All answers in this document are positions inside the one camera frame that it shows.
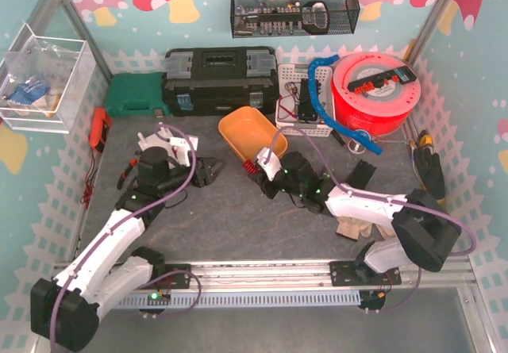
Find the orange plastic bin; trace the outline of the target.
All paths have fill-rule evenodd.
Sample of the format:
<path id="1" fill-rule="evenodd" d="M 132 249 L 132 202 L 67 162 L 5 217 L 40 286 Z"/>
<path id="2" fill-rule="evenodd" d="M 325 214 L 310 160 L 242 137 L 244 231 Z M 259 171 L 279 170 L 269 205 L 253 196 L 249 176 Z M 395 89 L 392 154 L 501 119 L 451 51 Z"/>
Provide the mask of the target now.
<path id="1" fill-rule="evenodd" d="M 262 148 L 269 148 L 278 129 L 258 109 L 244 106 L 223 117 L 218 131 L 244 161 L 256 161 Z"/>

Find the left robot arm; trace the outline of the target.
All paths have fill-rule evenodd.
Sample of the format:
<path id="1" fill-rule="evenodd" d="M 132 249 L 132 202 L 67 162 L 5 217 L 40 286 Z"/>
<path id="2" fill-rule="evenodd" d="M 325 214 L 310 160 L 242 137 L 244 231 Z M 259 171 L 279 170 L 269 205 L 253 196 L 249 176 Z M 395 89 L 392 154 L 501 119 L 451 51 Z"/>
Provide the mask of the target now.
<path id="1" fill-rule="evenodd" d="M 188 152 L 178 163 L 162 147 L 140 154 L 137 176 L 117 201 L 105 226 L 79 256 L 52 279 L 39 279 L 30 291 L 33 333 L 77 352 L 92 340 L 104 316 L 137 288 L 161 284 L 167 277 L 164 255 L 136 248 L 119 267 L 115 263 L 188 186 L 213 183 L 223 161 Z"/>

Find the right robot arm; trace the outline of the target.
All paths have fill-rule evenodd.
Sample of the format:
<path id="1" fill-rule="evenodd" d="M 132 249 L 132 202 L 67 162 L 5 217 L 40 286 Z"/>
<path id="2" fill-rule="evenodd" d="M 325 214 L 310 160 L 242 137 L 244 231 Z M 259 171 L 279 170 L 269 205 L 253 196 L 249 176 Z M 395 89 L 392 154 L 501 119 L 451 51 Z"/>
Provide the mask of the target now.
<path id="1" fill-rule="evenodd" d="M 353 271 L 362 282 L 411 263 L 438 272 L 461 234 L 460 227 L 424 190 L 407 195 L 366 191 L 374 168 L 364 161 L 340 184 L 332 175 L 318 175 L 300 152 L 278 157 L 262 148 L 243 168 L 267 198 L 283 192 L 311 213 L 334 217 L 346 225 L 363 221 L 383 228 L 383 240 L 366 245 L 354 260 Z"/>

